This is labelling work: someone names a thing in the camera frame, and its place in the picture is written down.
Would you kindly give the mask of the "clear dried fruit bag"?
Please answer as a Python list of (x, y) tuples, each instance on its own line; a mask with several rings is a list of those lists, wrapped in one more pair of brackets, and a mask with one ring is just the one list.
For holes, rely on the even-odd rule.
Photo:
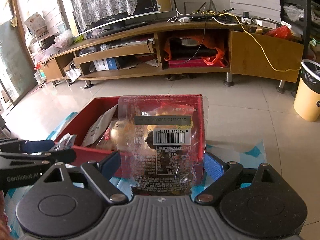
[(130, 161), (133, 194), (182, 196), (202, 179), (205, 150), (201, 94), (121, 96), (119, 151)]

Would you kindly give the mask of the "blue white checkered cloth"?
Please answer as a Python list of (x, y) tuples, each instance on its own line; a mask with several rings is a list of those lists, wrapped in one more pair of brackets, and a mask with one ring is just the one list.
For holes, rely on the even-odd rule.
[[(77, 115), (77, 112), (70, 113), (63, 121), (60, 122), (60, 124), (55, 128), (49, 135), (48, 139), (55, 139), (57, 138), (59, 132), (62, 131), (63, 128), (66, 127), (66, 125), (71, 122), (72, 119), (75, 118)], [(236, 152), (234, 150), (226, 149), (226, 148), (219, 148), (213, 145), (213, 143), (210, 141), (208, 142), (206, 146), (207, 152), (217, 152), (222, 153), (224, 155), (229, 154), (231, 155), (232, 159), (239, 159), (238, 155), (242, 154), (240, 152)], [(265, 147), (264, 143), (261, 141), (258, 144), (256, 144), (250, 151), (243, 152), (248, 153), (254, 156), (257, 156), (258, 158), (258, 166), (260, 163), (263, 163), (266, 161), (266, 153), (265, 153)], [(210, 180), (210, 178), (206, 177), (206, 173), (204, 172), (203, 179), (200, 183), (200, 185), (196, 185), (192, 187), (191, 192), (191, 198), (194, 199), (195, 195), (198, 194), (198, 192), (202, 191), (202, 189), (205, 187), (206, 180)], [(117, 178), (113, 177), (111, 178), (110, 182), (115, 185), (118, 189), (123, 191), (129, 198), (132, 198), (132, 191), (130, 189), (130, 186), (133, 185), (133, 181), (129, 179), (123, 179), (123, 178)], [(30, 186), (24, 186), (17, 189), (10, 189), (8, 193), (5, 194), (5, 210), (7, 211), (9, 215), (9, 228), (11, 229), (10, 235), (13, 239), (19, 239), (19, 237), (23, 236), (23, 231), (18, 224), (17, 218), (15, 216), (15, 207), (18, 203), (18, 201), (31, 189)]]

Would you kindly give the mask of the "white snack pouch in box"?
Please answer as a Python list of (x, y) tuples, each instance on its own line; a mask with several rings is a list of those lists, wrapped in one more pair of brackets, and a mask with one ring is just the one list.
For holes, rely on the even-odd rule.
[(115, 111), (117, 110), (117, 107), (118, 105), (113, 106), (97, 119), (97, 121), (88, 130), (81, 144), (82, 147), (87, 147), (95, 143), (104, 134), (113, 118)]

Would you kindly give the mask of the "red cardboard box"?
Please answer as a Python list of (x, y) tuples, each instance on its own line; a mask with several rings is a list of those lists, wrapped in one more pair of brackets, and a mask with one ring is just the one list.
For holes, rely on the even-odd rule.
[(120, 176), (138, 183), (199, 183), (205, 149), (201, 95), (127, 95), (93, 99), (61, 131), (74, 135), (78, 161), (112, 150)]

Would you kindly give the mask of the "blue white carton box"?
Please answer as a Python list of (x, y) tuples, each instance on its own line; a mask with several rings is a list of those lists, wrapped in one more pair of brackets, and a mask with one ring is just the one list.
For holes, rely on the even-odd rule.
[(117, 70), (120, 65), (116, 58), (101, 59), (93, 61), (96, 71)]

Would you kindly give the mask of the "yellow trash bin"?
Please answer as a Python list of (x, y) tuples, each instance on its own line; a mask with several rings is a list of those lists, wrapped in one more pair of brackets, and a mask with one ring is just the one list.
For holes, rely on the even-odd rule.
[(319, 118), (319, 63), (303, 59), (301, 65), (293, 107), (301, 118), (314, 122)]

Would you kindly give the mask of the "orange plastic bag in shelf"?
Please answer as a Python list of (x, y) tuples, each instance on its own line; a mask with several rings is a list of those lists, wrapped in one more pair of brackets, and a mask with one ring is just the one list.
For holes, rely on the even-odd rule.
[(227, 68), (227, 52), (226, 41), (218, 34), (175, 35), (163, 48), (169, 68)]

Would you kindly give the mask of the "wooden TV stand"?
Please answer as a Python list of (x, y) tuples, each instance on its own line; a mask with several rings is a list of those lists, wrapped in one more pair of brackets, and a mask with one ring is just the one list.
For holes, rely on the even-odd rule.
[(65, 80), (71, 63), (80, 79), (112, 80), (157, 75), (225, 73), (295, 82), (304, 54), (297, 37), (257, 33), (253, 24), (215, 21), (158, 22), (125, 31), (105, 31), (40, 62), (48, 81)]

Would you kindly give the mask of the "flat screen television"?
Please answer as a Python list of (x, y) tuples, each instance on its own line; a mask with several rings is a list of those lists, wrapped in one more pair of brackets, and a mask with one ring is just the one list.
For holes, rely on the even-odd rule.
[(63, 5), (75, 36), (172, 9), (171, 0), (63, 0)]

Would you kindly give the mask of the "red plastic bag on stand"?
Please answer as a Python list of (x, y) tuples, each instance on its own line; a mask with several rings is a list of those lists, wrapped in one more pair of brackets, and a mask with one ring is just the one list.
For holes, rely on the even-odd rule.
[(277, 37), (285, 40), (290, 40), (293, 37), (290, 28), (286, 25), (282, 25), (279, 28), (268, 31), (265, 35), (270, 37)]

